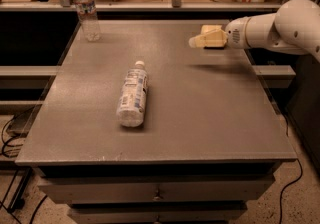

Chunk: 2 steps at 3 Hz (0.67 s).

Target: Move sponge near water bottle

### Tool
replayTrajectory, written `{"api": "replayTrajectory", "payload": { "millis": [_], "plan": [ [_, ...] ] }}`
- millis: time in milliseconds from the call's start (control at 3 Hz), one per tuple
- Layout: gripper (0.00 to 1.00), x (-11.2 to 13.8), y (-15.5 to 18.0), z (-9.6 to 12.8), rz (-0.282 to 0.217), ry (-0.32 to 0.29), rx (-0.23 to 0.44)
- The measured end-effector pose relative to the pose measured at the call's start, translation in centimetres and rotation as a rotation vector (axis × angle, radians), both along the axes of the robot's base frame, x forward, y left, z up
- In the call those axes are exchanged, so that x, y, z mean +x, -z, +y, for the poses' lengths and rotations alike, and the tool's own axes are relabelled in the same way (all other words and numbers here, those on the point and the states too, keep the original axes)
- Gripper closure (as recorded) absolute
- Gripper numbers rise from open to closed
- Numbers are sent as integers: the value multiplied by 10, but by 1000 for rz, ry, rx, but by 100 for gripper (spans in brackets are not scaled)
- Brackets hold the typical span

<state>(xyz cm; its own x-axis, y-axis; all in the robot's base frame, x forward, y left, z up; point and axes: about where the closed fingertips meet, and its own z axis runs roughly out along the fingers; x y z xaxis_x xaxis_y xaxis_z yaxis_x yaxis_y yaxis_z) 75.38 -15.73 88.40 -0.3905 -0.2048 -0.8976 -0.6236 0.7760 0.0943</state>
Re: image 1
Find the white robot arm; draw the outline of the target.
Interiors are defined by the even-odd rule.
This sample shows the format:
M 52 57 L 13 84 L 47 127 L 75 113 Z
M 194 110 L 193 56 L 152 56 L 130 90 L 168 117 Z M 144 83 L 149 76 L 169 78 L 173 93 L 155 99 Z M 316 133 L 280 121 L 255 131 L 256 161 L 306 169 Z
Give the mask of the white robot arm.
M 203 25 L 189 39 L 192 48 L 253 49 L 306 55 L 320 61 L 320 6 L 310 0 L 290 0 L 277 12 L 242 17 L 221 25 Z

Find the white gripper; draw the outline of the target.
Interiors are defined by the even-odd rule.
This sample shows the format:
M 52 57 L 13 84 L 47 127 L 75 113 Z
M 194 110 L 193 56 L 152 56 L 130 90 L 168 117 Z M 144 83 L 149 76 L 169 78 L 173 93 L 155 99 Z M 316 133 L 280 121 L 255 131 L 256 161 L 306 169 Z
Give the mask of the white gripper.
M 192 48 L 224 48 L 226 43 L 235 49 L 248 49 L 246 27 L 249 17 L 238 18 L 229 22 L 225 32 L 220 27 L 203 27 L 201 33 L 189 39 Z

